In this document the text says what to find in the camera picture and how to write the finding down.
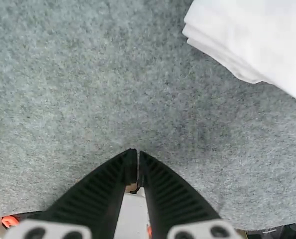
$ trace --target white cloth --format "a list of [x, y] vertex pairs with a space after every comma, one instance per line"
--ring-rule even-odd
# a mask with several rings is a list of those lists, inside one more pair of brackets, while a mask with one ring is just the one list
[[187, 43], [237, 78], [296, 98], [296, 0], [194, 0], [184, 21]]

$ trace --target white fabric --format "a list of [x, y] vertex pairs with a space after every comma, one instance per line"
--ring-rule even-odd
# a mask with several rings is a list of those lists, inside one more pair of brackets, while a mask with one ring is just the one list
[[194, 0], [184, 21], [187, 43], [237, 78], [296, 98], [296, 0]]

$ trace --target orange component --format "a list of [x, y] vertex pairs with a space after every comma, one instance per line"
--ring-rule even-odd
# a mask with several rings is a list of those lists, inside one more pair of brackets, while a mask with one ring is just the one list
[[19, 221], [13, 216], [6, 216], [2, 218], [2, 223], [4, 226], [9, 228], [10, 226], [17, 226]]
[[147, 227], [147, 232], [148, 232], [149, 238], [152, 238], [152, 229], [151, 229], [151, 226]]

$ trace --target ribbed grip surface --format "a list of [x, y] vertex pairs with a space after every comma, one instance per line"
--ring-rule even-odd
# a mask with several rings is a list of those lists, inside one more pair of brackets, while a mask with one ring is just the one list
[[186, 181], [144, 152], [140, 152], [140, 173], [153, 238], [166, 238], [174, 225], [220, 218]]
[[125, 186], [137, 180], [137, 151], [129, 149], [88, 174], [37, 219], [84, 225], [93, 238], [113, 238]]

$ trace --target gray felt surface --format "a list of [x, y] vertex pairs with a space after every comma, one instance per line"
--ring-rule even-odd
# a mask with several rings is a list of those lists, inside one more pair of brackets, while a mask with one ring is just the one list
[[130, 147], [236, 228], [296, 222], [296, 100], [185, 43], [191, 0], [0, 1], [0, 215]]

